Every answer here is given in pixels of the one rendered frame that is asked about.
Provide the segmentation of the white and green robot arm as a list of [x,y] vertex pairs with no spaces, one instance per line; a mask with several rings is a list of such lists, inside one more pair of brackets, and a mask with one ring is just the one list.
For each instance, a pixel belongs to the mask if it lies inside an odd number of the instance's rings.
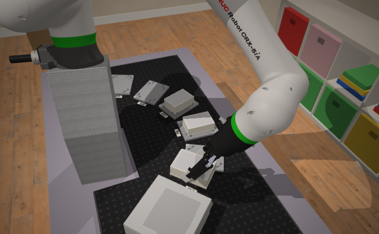
[[[240,153],[292,123],[309,87],[308,76],[287,50],[258,0],[206,0],[234,36],[261,86],[232,116],[222,117],[220,137]],[[42,70],[101,64],[90,0],[0,0],[0,25],[15,32],[49,29],[53,44],[11,63],[33,62]]]

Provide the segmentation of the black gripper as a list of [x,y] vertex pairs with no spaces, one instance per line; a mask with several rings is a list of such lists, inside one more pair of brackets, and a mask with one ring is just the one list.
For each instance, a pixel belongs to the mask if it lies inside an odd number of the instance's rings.
[[200,149],[196,154],[203,156],[203,158],[197,162],[192,168],[183,173],[180,178],[188,182],[191,179],[196,180],[207,170],[213,168],[213,162],[219,159],[221,156],[228,157],[233,155],[234,151],[230,150],[221,140],[220,133],[217,131],[212,139],[206,142],[206,146]]

